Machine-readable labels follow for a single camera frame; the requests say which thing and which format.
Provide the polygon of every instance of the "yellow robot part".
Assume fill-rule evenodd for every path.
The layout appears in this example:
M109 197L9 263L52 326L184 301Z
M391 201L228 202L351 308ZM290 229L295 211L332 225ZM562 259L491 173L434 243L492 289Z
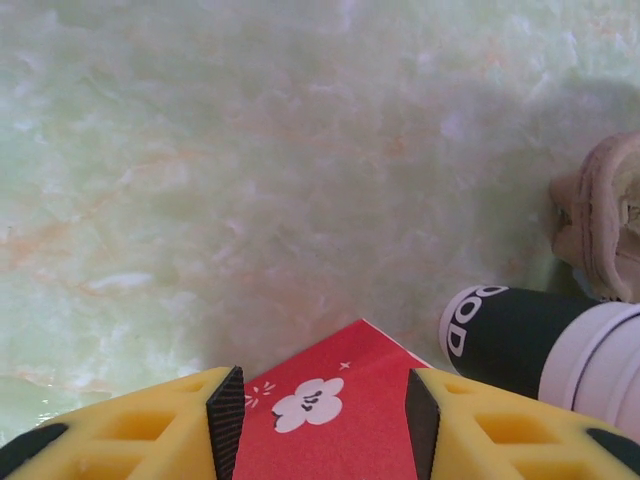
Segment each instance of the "yellow robot part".
M640 445L589 417L436 369L409 375L419 480L638 480Z
M242 369L214 368L61 415L0 449L7 480L231 480Z

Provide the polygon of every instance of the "white flower print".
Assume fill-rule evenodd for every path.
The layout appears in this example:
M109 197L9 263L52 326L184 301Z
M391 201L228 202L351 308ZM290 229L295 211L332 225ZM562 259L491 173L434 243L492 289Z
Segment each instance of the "white flower print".
M271 412L276 417L276 432L288 433L304 422L322 425L336 418L342 410L342 400L336 395L343 387L341 378L326 382L314 378L300 384L295 394L284 397L273 406Z
M244 396L244 406L249 408L256 408L256 405L258 405L258 402L260 401L260 395L271 395L271 390L273 390L275 386L275 383L264 382L262 392L260 392L260 387L253 387L253 394Z

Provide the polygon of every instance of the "black rubber pad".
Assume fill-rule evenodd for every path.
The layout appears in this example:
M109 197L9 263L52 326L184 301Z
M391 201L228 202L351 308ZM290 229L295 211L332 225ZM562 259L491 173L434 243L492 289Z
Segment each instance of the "black rubber pad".
M52 423L23 433L0 448L0 480L7 478L35 457L68 428L64 423Z
M405 412L418 480L429 480L436 457L440 407L415 370L409 372Z
M207 400L213 463L218 480L231 480L244 422L244 377L234 367Z
M640 445L627 437L599 428L587 429L587 435L640 476Z

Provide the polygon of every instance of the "red box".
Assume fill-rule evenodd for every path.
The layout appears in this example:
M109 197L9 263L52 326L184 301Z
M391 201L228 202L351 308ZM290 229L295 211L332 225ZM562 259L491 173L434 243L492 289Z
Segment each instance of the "red box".
M404 410L428 367L365 320L245 386L235 480L415 480Z

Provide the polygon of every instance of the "beige slipper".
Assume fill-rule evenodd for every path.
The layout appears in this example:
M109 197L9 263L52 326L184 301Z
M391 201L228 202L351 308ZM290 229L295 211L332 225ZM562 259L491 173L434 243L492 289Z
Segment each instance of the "beige slipper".
M640 131L604 139L550 193L565 220L554 254L603 299L640 302Z

